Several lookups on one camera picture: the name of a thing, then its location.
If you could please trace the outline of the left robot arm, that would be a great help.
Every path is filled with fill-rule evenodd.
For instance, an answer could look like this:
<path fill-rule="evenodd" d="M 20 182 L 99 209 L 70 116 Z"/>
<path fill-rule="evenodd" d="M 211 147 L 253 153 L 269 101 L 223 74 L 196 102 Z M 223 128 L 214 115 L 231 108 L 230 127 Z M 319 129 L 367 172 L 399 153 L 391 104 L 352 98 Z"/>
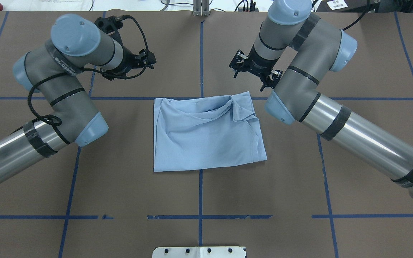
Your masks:
<path fill-rule="evenodd" d="M 144 72 L 156 63 L 142 34 L 144 49 L 133 54 L 122 43 L 119 29 L 130 15 L 97 18 L 77 14 L 56 19 L 50 38 L 13 65 L 16 81 L 28 90 L 27 104 L 34 119 L 0 140 L 0 183 L 44 158 L 76 143 L 86 146 L 108 132 L 101 112 L 77 75 L 96 72 L 107 80 L 130 80 L 133 69 Z"/>

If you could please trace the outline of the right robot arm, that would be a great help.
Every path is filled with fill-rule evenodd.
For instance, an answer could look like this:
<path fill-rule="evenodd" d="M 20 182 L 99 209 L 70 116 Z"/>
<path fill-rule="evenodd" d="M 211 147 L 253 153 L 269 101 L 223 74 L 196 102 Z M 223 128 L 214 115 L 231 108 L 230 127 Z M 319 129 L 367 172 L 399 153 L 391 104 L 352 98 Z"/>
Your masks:
<path fill-rule="evenodd" d="M 400 13 L 313 13 L 275 0 L 248 54 L 230 67 L 271 88 L 276 119 L 299 122 L 382 172 L 413 199 L 413 64 Z"/>

